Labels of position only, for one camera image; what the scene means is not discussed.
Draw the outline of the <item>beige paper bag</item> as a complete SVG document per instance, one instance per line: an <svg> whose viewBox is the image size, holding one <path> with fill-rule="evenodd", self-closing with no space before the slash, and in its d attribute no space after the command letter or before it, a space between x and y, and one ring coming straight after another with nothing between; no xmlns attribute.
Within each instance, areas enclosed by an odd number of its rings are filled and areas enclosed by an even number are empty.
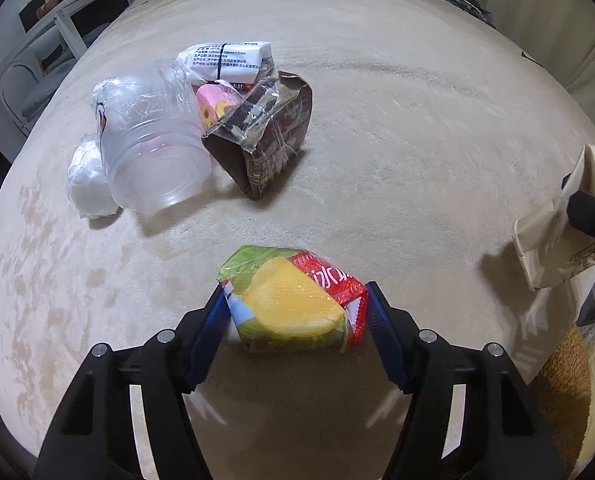
<svg viewBox="0 0 595 480"><path fill-rule="evenodd" d="M565 211L578 190L595 196L595 145L584 146L558 195L514 222L513 243L532 290L555 287L595 266L595 239L574 229Z"/></svg>

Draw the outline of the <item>green yellow red snack bag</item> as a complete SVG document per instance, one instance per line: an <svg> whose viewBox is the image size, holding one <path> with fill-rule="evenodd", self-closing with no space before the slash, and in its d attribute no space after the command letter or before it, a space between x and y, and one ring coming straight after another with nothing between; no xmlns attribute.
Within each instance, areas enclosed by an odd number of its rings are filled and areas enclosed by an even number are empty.
<svg viewBox="0 0 595 480"><path fill-rule="evenodd" d="M242 246L217 281L247 351L345 351L363 341L367 287L313 252Z"/></svg>

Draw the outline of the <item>clear plastic cup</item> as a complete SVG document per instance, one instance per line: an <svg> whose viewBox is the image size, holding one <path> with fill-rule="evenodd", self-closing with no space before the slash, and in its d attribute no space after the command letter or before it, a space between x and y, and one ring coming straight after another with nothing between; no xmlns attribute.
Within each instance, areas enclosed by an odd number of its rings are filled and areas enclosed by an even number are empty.
<svg viewBox="0 0 595 480"><path fill-rule="evenodd" d="M119 207L152 216L201 190L212 173L189 73L176 60L96 84L102 165Z"/></svg>

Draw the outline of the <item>white packet with rubber band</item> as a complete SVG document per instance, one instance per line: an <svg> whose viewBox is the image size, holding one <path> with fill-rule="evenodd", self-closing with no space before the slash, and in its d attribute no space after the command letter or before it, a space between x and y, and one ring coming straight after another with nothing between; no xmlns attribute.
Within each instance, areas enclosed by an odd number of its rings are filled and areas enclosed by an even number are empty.
<svg viewBox="0 0 595 480"><path fill-rule="evenodd" d="M224 80L229 84L255 84L274 71L270 42L213 42L194 44L178 53L194 86Z"/></svg>

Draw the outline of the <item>white crumpled tissue ball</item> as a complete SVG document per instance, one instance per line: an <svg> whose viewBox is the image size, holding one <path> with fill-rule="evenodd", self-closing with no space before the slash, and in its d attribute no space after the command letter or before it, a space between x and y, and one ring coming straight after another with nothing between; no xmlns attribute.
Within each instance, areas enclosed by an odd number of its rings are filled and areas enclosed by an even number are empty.
<svg viewBox="0 0 595 480"><path fill-rule="evenodd" d="M84 136L66 170L66 192L80 218L98 220L117 214L103 167L98 138Z"/></svg>

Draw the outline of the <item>dark brown snack wrapper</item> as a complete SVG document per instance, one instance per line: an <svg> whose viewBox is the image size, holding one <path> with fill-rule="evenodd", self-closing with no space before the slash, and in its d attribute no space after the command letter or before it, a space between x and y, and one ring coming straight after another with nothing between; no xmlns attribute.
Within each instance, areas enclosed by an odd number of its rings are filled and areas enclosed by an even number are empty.
<svg viewBox="0 0 595 480"><path fill-rule="evenodd" d="M312 111L311 86L280 70L258 81L202 142L247 198L260 200L299 154Z"/></svg>

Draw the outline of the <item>pink cartoon snack packet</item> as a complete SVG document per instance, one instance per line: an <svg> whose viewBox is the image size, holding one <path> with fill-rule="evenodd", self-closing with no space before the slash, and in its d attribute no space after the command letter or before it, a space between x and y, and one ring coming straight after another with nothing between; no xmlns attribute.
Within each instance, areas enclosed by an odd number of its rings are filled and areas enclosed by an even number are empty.
<svg viewBox="0 0 595 480"><path fill-rule="evenodd" d="M215 126L232 107L239 105L243 94L228 81L206 82L196 88L195 96L200 105L200 112L206 130Z"/></svg>

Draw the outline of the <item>white chair grey cushion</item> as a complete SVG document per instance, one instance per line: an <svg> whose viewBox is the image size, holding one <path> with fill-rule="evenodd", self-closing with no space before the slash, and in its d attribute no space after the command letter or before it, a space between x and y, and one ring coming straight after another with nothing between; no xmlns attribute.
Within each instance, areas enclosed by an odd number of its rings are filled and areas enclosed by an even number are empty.
<svg viewBox="0 0 595 480"><path fill-rule="evenodd" d="M0 67L0 116L28 136L77 60L55 27L45 27Z"/></svg>

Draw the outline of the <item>white side table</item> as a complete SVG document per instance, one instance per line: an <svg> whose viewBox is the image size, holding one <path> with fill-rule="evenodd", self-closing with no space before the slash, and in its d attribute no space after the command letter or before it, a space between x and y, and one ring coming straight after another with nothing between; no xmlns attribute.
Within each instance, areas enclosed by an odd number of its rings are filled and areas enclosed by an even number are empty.
<svg viewBox="0 0 595 480"><path fill-rule="evenodd" d="M56 28L61 36L63 44L70 50L70 53L79 60L88 50L84 39L75 26L72 16L82 9L90 6L96 0L63 0L54 8L43 15L42 18L31 29L26 32L21 40L6 55L0 62L0 117L14 126L16 130L27 139L32 130L32 121L26 120L23 116L18 116L3 95L2 79L6 73L9 73L13 68L22 68L30 73L35 82L39 82L39 76L34 70L23 62L20 62L20 55L27 50L35 41L45 35L50 30ZM127 6L131 6L134 0L126 0Z"/></svg>

